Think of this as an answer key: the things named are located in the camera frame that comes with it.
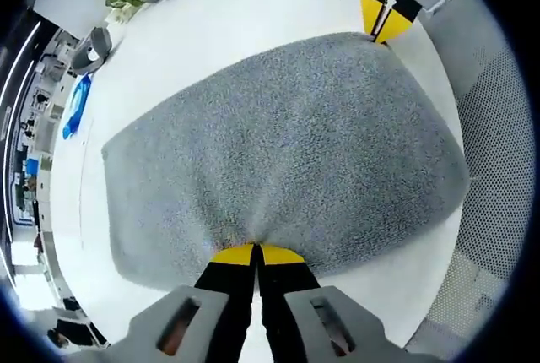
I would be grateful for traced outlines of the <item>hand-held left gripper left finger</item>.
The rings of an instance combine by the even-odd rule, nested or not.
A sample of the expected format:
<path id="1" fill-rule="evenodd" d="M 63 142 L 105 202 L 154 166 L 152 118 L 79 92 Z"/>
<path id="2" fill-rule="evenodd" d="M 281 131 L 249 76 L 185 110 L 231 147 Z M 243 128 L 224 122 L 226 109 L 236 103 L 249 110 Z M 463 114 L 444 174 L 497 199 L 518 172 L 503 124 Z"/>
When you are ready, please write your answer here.
<path id="1" fill-rule="evenodd" d="M 103 362 L 236 362 L 251 323 L 257 246 L 218 252 L 182 285 L 133 318 Z"/>

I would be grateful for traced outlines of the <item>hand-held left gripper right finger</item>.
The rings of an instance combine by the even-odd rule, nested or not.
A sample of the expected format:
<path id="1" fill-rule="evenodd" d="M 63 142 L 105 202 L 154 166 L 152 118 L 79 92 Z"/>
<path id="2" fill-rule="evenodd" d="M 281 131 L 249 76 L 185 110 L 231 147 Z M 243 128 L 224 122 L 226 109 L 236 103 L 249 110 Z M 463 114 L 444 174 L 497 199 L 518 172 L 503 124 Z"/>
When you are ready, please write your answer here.
<path id="1" fill-rule="evenodd" d="M 276 362 L 421 362 L 392 343 L 381 320 L 334 286 L 322 287 L 295 252 L 258 245 L 262 324 Z"/>

